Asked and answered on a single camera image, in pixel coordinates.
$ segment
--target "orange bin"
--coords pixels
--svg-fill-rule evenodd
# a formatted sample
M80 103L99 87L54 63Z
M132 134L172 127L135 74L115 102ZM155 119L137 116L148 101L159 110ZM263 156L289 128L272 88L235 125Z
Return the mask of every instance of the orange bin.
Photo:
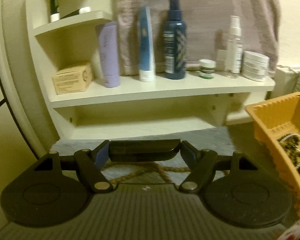
M300 93L249 105L246 110L254 120L255 138L266 144L280 178L295 194L295 207L300 217L300 175L277 141L288 133L300 135Z

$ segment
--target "purple tube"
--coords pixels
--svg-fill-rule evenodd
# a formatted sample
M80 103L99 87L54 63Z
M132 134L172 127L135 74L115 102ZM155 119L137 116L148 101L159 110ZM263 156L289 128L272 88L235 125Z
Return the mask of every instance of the purple tube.
M105 76L104 86L114 88L120 85L120 72L117 48L117 23L109 22L101 27L96 26L99 37L100 62L103 75Z

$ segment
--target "ribbed gray surface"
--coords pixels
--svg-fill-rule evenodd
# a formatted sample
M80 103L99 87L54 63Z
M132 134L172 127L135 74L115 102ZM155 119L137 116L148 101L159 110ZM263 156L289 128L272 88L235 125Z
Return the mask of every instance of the ribbed gray surface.
M49 228L9 223L0 240L273 240L285 230L282 224L231 226L211 215L198 196L180 193L172 184L120 184L112 193L95 195L71 221Z

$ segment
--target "cardboard box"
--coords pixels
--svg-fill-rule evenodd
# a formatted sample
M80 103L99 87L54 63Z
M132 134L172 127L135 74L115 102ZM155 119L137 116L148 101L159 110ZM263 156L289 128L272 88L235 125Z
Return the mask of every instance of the cardboard box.
M56 93L85 91L93 79L90 62L62 69L52 76Z

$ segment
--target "transparent bottle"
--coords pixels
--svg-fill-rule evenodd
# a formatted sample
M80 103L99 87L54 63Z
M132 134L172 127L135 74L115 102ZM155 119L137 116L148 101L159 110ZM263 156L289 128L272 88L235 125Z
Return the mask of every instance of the transparent bottle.
M242 47L240 17L231 16L226 57L226 76L229 78L237 78L240 75Z

